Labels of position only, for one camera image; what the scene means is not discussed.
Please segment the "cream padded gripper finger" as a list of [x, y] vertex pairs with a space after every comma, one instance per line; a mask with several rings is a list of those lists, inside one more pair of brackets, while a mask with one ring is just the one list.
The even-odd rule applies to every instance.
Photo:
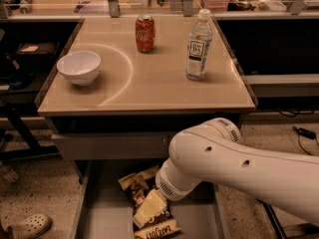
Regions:
[[166, 206], [166, 198], [159, 190], [153, 189], [138, 208], [133, 221], [139, 228], [142, 228], [157, 214], [161, 213]]

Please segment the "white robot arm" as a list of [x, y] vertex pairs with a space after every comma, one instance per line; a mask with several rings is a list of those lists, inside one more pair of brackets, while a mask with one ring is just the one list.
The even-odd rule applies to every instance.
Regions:
[[221, 184], [318, 226], [319, 157], [251, 148], [240, 139], [224, 118], [180, 131], [157, 173], [157, 189], [179, 201], [203, 181]]

